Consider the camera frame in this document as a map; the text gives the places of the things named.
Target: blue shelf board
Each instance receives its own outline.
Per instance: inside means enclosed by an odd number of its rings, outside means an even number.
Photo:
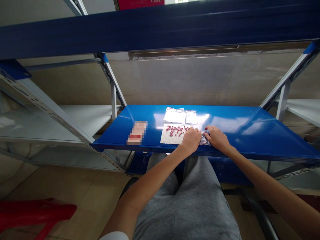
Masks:
[[[195,105],[128,105],[93,146],[100,149],[171,153],[174,144],[160,144],[167,106],[196,110],[203,130],[215,125],[248,159],[320,163],[320,152],[260,107]],[[126,141],[134,121],[146,120],[148,127],[140,145]],[[199,146],[194,155],[226,157],[212,146]]]
[[[0,27],[0,59],[320,38],[320,1],[194,1]]]

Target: person's left hand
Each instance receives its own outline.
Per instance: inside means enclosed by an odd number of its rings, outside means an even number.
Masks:
[[[193,127],[190,127],[190,129],[186,131],[182,143],[179,146],[184,149],[187,156],[190,156],[198,149],[201,136],[202,134],[197,128],[193,129]]]

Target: white sleeve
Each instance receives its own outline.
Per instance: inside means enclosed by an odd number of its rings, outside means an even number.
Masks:
[[[129,240],[129,238],[123,232],[111,232],[104,235],[100,240]]]

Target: red plastic stool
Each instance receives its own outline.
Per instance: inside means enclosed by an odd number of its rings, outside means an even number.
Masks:
[[[76,205],[57,204],[53,200],[0,202],[0,234],[7,228],[46,223],[35,240],[45,239],[57,222],[70,219],[77,210]]]

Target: gray sweatpants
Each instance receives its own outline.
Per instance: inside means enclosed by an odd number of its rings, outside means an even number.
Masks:
[[[166,156],[154,153],[147,171]],[[207,157],[186,159],[180,187],[175,173],[169,175],[139,215],[133,239],[241,239]]]

